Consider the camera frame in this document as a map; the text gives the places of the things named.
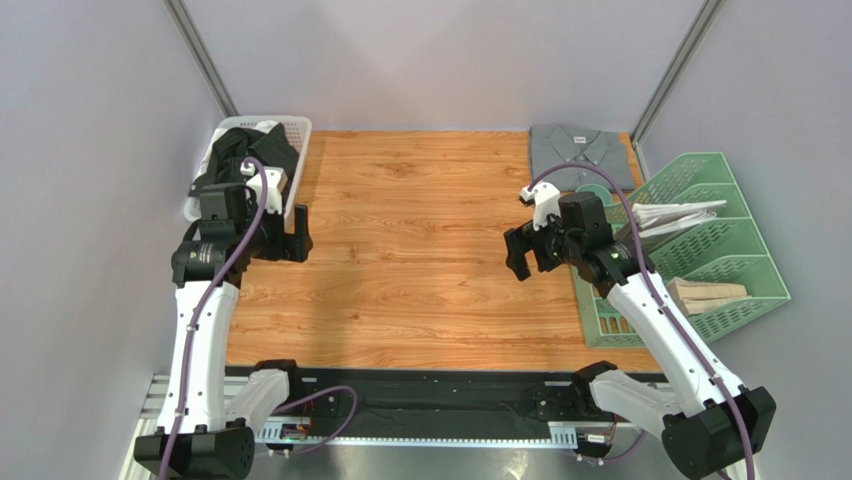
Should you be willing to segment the dark pinstriped long sleeve shirt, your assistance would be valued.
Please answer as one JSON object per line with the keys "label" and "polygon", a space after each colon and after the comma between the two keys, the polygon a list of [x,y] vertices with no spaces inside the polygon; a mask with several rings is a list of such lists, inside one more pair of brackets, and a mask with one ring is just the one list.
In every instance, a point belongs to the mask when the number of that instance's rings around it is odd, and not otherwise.
{"label": "dark pinstriped long sleeve shirt", "polygon": [[245,158],[258,160],[264,167],[281,168],[288,176],[295,173],[299,152],[289,143],[282,124],[272,123],[268,132],[257,128],[235,127],[226,130],[212,144],[206,170],[193,181],[189,197],[221,183],[244,183],[241,167]]}

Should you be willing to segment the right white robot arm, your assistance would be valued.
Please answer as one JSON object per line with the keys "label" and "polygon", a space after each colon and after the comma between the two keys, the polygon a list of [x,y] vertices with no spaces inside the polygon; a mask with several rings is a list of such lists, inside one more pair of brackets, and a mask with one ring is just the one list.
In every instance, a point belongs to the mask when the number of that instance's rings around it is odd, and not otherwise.
{"label": "right white robot arm", "polygon": [[713,354],[665,290],[638,235],[616,238],[592,193],[564,195],[549,184],[525,187],[520,201],[533,217],[504,234],[506,265],[520,281],[569,265],[623,316],[662,368],[671,390],[642,383],[610,362],[572,375],[572,406],[584,416],[611,413],[662,443],[688,479],[721,475],[743,463],[757,474],[777,405],[764,387],[750,388]]}

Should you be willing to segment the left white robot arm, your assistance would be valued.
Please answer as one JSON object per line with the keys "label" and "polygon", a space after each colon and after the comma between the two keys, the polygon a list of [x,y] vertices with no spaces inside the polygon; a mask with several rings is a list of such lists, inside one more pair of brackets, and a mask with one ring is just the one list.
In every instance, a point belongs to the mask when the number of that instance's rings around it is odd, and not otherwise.
{"label": "left white robot arm", "polygon": [[272,190],[225,183],[204,187],[201,216],[171,259],[177,329],[166,398],[154,431],[136,438],[134,460],[160,479],[244,479],[255,437],[276,408],[305,397],[293,360],[264,360],[232,400],[225,360],[242,276],[253,259],[302,263],[313,247],[307,206],[269,208]]}

